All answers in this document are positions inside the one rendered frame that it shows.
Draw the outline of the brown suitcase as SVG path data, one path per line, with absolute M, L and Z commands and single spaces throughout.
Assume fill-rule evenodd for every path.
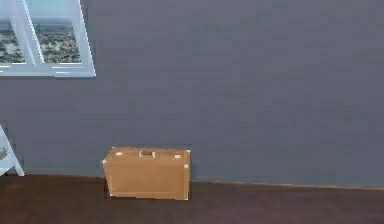
M 113 197 L 189 199 L 189 148 L 112 147 L 102 166 Z

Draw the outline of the white shelf unit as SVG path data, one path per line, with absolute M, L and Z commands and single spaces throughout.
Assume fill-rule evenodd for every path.
M 25 175 L 5 131 L 0 125 L 0 176 L 3 176 L 11 168 L 14 168 L 19 176 Z

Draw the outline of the white framed window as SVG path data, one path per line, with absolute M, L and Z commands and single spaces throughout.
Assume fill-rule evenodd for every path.
M 0 0 L 0 77 L 95 76 L 81 0 Z

